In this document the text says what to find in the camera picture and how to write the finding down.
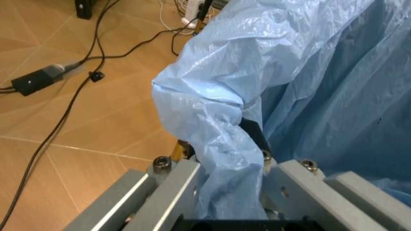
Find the power adapter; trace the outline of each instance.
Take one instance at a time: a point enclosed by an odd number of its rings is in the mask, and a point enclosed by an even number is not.
[[[63,79],[66,68],[60,64],[53,64],[43,69],[34,71],[25,76],[12,80],[16,91],[27,96]]]

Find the beige floor tile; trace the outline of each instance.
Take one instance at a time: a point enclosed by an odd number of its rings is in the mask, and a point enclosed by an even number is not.
[[[92,42],[99,0],[91,20],[75,16],[72,0],[0,0],[0,86],[52,63],[81,59]],[[121,54],[165,29],[157,0],[121,0],[101,23],[107,55]],[[182,26],[173,1],[164,20]],[[129,168],[144,171],[171,153],[175,138],[162,128],[151,100],[151,81],[176,60],[172,34],[126,58],[106,60],[106,77],[90,82],[35,169],[6,230],[61,230]],[[177,37],[179,52],[189,36]],[[99,55],[97,48],[92,53]],[[60,119],[74,91],[99,60],[28,97],[0,95],[0,218],[29,156]]]
[[[118,154],[153,160],[161,155],[171,155],[176,142],[177,139],[162,128],[120,151]]]
[[[37,143],[0,138],[0,218],[3,218]],[[49,159],[43,155],[5,231],[61,230],[78,214]]]
[[[94,88],[84,89],[75,103],[61,135],[87,124],[98,122],[122,109],[150,99],[150,81],[145,72],[113,81],[101,81]],[[5,136],[26,140],[43,140],[61,117],[72,94],[0,114],[0,132]]]
[[[114,155],[63,147],[47,152],[80,211],[126,172]]]
[[[72,0],[12,0],[11,2],[41,43],[75,12]]]
[[[54,143],[115,153],[150,136],[160,127],[154,104],[146,100],[62,133]]]
[[[128,158],[128,157],[122,157],[119,156],[118,159],[121,161],[121,163],[124,165],[124,167],[129,170],[129,169],[135,169],[141,172],[145,172],[152,163],[151,161],[148,160],[139,160],[135,158]]]
[[[0,0],[0,51],[39,45],[10,0]]]

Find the plastic bag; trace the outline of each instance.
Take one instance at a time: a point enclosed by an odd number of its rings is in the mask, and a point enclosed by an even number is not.
[[[263,127],[277,160],[309,157],[326,171],[357,170],[341,159],[411,86],[409,8],[409,0],[232,0],[191,39],[153,80],[153,98],[163,125],[191,143],[207,172],[198,217],[266,218],[262,153],[238,126],[242,117]],[[373,22],[373,14],[384,20]],[[374,72],[391,59],[401,64]],[[379,157],[390,154],[387,147]],[[372,164],[359,173],[384,170]]]

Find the metal plate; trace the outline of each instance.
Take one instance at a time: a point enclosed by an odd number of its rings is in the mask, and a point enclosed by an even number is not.
[[[387,229],[411,230],[411,209],[354,172],[324,181]]]
[[[264,193],[288,219],[314,220],[325,230],[385,230],[295,160],[274,167]]]
[[[192,218],[198,200],[199,168],[196,162],[181,160],[123,230],[169,231],[180,215]]]
[[[119,230],[155,189],[155,180],[146,173],[129,170],[87,207],[65,231]]]

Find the tile grout line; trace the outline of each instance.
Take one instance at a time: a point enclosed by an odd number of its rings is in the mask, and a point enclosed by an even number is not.
[[[37,52],[57,33],[57,31],[59,31],[72,17],[73,17],[74,13],[72,13],[57,29],[56,31],[54,31],[45,41],[43,44],[40,44],[39,46],[37,46],[36,50],[29,55],[26,59],[24,59],[20,65],[18,65],[16,67],[16,69],[11,72],[11,74],[9,74],[9,76],[7,78],[5,78],[2,82],[0,82],[0,86],[3,85],[7,80],[9,80],[17,71],[20,70],[20,68],[27,63],[27,61],[29,59],[31,59],[35,54],[37,54]]]
[[[117,161],[118,162],[120,162],[120,164],[121,164],[121,166],[123,167],[123,169],[127,172],[127,168],[126,168],[126,166],[123,164],[123,162],[120,160],[120,158],[118,157],[118,156],[116,156],[116,159],[117,159]]]
[[[130,103],[130,104],[128,104],[128,105],[125,105],[124,107],[121,107],[121,108],[119,108],[119,109],[117,109],[117,110],[115,110],[115,111],[113,111],[113,112],[107,113],[107,114],[105,114],[105,115],[103,115],[103,116],[101,116],[101,117],[97,117],[97,118],[91,119],[91,120],[87,121],[87,123],[85,123],[85,124],[83,124],[83,125],[79,125],[79,126],[76,126],[76,127],[74,127],[74,128],[68,129],[68,130],[63,130],[63,131],[62,131],[63,133],[61,133],[61,134],[66,134],[66,133],[68,133],[68,132],[74,131],[74,130],[76,130],[76,129],[78,129],[78,128],[84,127],[84,126],[86,126],[86,125],[88,125],[88,124],[90,124],[90,123],[96,122],[96,121],[98,121],[98,120],[107,118],[107,117],[112,116],[112,115],[114,115],[114,114],[116,114],[116,113],[118,113],[118,112],[120,112],[120,111],[122,111],[122,110],[131,108],[131,107],[133,107],[133,106],[135,106],[135,105],[137,105],[137,104],[139,104],[139,103],[142,103],[143,101],[148,101],[148,100],[150,100],[150,97],[144,98],[144,99],[142,99],[142,100],[138,100],[137,102],[132,102],[132,103]]]
[[[12,6],[13,11],[19,16],[20,20],[23,22],[24,26],[26,29],[30,32],[31,36],[34,38],[35,42],[37,43],[37,46],[41,45],[40,41],[37,39],[36,35],[33,33],[33,31],[30,29],[30,27],[27,25],[25,22],[24,18],[21,16],[21,14],[18,12],[16,9],[16,6],[13,4],[12,1],[9,0],[9,4]]]
[[[22,138],[17,138],[17,137],[9,137],[9,136],[3,136],[3,135],[0,135],[0,138],[10,139],[10,140],[17,140],[17,141],[25,141],[25,142],[31,142],[31,143],[41,143],[41,142],[39,142],[39,141],[27,140],[27,139],[22,139]],[[65,146],[65,145],[55,144],[55,143],[50,143],[49,146],[52,146],[52,147],[60,147],[60,148],[67,148],[67,149],[74,149],[74,150],[85,151],[85,152],[90,152],[90,153],[99,153],[99,154],[120,156],[120,157],[126,157],[126,158],[136,159],[136,160],[151,161],[151,160],[149,160],[149,159],[140,158],[140,157],[135,157],[135,156],[120,155],[120,154],[102,152],[102,151],[98,151],[98,150],[91,150],[91,149],[85,149],[85,148],[70,147],[70,146]]]
[[[60,179],[60,181],[61,181],[64,189],[66,190],[66,192],[67,192],[67,194],[68,194],[68,197],[70,197],[71,201],[72,201],[73,204],[74,204],[74,207],[76,207],[77,212],[80,214],[81,211],[80,211],[80,209],[78,208],[77,203],[75,202],[73,196],[71,195],[70,191],[68,190],[66,184],[64,183],[63,178],[62,178],[62,176],[60,175],[60,172],[59,172],[59,170],[57,169],[57,166],[56,166],[55,162],[54,162],[53,159],[50,157],[50,154],[49,154],[49,152],[48,152],[47,150],[45,150],[45,154],[46,154],[47,158],[50,160],[51,165],[53,166],[54,170],[56,171],[56,173],[57,173],[57,175],[58,175],[58,177],[59,177],[59,179]]]
[[[117,155],[117,154],[119,154],[119,153],[123,152],[124,150],[127,150],[127,149],[128,149],[128,148],[130,148],[131,146],[134,146],[134,145],[136,145],[136,144],[138,144],[138,143],[142,142],[143,140],[145,140],[145,139],[148,139],[148,138],[152,137],[153,135],[155,135],[155,134],[157,134],[157,133],[161,132],[161,129],[162,129],[162,128],[157,129],[156,131],[154,131],[153,133],[151,133],[149,136],[146,136],[146,137],[144,137],[143,139],[140,139],[140,140],[138,140],[138,141],[136,141],[136,142],[134,142],[134,143],[132,143],[132,144],[130,144],[130,145],[128,145],[128,146],[126,146],[126,147],[122,148],[122,149],[120,149],[119,151],[117,151],[117,152],[116,152],[116,153],[114,153],[114,154],[116,154],[116,155]]]

